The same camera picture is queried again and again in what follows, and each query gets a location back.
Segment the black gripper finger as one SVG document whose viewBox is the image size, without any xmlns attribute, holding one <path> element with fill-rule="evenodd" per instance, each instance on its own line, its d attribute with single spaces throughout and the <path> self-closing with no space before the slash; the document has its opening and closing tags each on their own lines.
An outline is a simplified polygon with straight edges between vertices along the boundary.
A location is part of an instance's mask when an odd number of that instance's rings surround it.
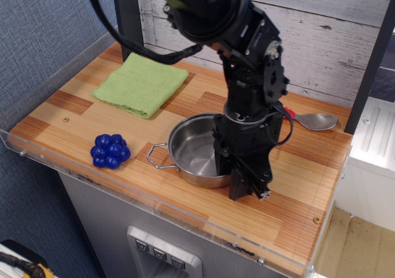
<svg viewBox="0 0 395 278">
<path fill-rule="evenodd" d="M 252 195 L 252 176 L 245 167 L 233 165 L 231 168 L 231 182 L 229 198 L 237 200 L 247 195 Z"/>
<path fill-rule="evenodd" d="M 228 147 L 219 139 L 214 140 L 215 169 L 218 176 L 231 173 L 231 158 Z"/>
</svg>

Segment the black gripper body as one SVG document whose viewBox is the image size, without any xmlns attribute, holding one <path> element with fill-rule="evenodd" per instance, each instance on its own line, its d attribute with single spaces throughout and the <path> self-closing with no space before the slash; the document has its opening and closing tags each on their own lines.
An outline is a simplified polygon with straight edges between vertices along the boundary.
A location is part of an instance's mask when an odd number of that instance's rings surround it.
<svg viewBox="0 0 395 278">
<path fill-rule="evenodd" d="M 231 167 L 245 167 L 252 176 L 253 194 L 260 200 L 270 196 L 268 184 L 273 179 L 269 162 L 271 150 L 279 145 L 283 115 L 272 113 L 268 118 L 252 126 L 231 121 L 225 115 L 214 116 L 213 137 L 228 147 Z"/>
</svg>

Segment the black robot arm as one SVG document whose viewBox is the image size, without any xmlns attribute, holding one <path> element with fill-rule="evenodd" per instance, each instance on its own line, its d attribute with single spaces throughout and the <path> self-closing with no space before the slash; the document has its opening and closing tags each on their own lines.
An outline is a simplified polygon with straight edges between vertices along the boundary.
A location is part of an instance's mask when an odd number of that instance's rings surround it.
<svg viewBox="0 0 395 278">
<path fill-rule="evenodd" d="M 188 40 L 215 50 L 223 63 L 228 97 L 214 116 L 215 164 L 231 176 L 230 194 L 270 194 L 271 150 L 290 114 L 280 102 L 289 83 L 281 64 L 279 32 L 251 0 L 165 0 L 165 13 Z"/>
</svg>

